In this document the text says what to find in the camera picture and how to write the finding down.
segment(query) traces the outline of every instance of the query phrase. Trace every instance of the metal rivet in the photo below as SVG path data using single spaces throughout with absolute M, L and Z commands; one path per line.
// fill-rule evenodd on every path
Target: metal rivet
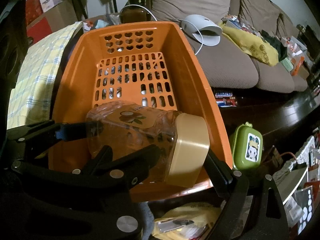
M 80 172 L 81 172 L 81 170 L 79 170 L 79 169 L 74 169 L 74 170 L 72 171 L 72 174 L 80 174 Z
M 138 178 L 134 178 L 134 179 L 132 180 L 131 184 L 132 184 L 132 185 L 136 185 L 137 182 L 138 182 Z
M 265 178 L 266 178 L 267 180 L 272 180 L 272 176 L 271 176 L 270 174 L 267 174 L 267 175 L 265 176 Z
M 233 175 L 235 175 L 236 177 L 240 177 L 242 175 L 241 171 L 234 171 Z
M 131 216 L 122 216 L 117 220 L 117 227 L 126 233 L 131 233 L 138 228 L 138 221 Z
M 17 169 L 21 165 L 21 161 L 14 161 L 12 163 L 12 168 Z
M 123 175 L 124 175 L 124 173 L 121 170 L 112 170 L 112 171 L 110 171 L 110 176 L 113 177 L 114 179 L 122 178 Z

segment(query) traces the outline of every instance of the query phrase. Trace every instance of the basket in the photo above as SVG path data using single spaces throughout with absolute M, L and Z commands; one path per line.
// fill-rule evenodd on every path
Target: basket
M 219 108 L 177 24 L 130 23 L 82 35 L 61 79 L 52 117 L 56 122 L 83 122 L 90 109 L 112 100 L 202 116 L 211 149 L 232 167 Z M 49 168 L 71 172 L 81 169 L 90 158 L 86 139 L 59 142 L 49 151 Z M 212 186 L 203 169 L 195 188 L 204 184 Z M 142 183 L 131 190 L 131 197 L 150 201 L 178 196 L 181 191 L 186 189 L 162 182 Z

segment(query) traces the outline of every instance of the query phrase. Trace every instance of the white cord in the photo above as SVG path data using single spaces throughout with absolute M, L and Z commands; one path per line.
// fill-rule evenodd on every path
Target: white cord
M 150 13 L 151 16 L 155 19 L 155 21 L 158 21 L 158 20 L 156 19 L 156 17 L 152 14 L 152 12 L 150 12 L 150 11 L 149 11 L 147 8 L 145 8 L 144 6 L 138 5 L 138 4 L 129 4 L 129 5 L 124 6 L 124 7 L 121 9 L 120 14 L 121 14 L 121 12 L 122 12 L 122 10 L 123 10 L 124 8 L 129 7 L 129 6 L 138 6 L 138 7 L 141 7 L 141 8 L 146 9 L 146 10 L 148 11 L 148 13 Z
M 201 32 L 199 31 L 199 29 L 192 23 L 192 22 L 189 22 L 189 21 L 186 21 L 186 20 L 182 20 L 182 19 L 177 19 L 177 18 L 174 18 L 172 20 L 179 20 L 179 21 L 185 21 L 185 22 L 188 22 L 190 24 L 192 24 L 196 29 L 197 31 L 199 32 L 200 36 L 201 36 L 201 46 L 200 48 L 198 49 L 198 51 L 195 53 L 195 55 L 197 55 L 199 53 L 199 51 L 202 49 L 202 46 L 203 46 L 203 36 L 201 34 Z

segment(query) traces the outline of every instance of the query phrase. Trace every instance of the sofa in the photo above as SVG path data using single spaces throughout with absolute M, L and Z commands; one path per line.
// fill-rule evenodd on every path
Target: sofa
M 152 12 L 158 20 L 176 21 L 190 14 L 200 14 L 218 23 L 226 14 L 237 15 L 258 31 L 281 38 L 297 37 L 299 30 L 290 18 L 270 0 L 152 0 Z M 200 44 L 187 36 L 196 51 Z M 292 77 L 281 63 L 271 67 L 242 52 L 224 36 L 216 46 L 203 46 L 197 58 L 211 87 L 291 93 L 304 91 L 307 82 Z

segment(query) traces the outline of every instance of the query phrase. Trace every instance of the green lunch box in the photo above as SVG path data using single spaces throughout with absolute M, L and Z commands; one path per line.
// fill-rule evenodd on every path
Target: green lunch box
M 262 135 L 246 122 L 237 127 L 229 138 L 232 152 L 233 169 L 245 171 L 260 165 Z

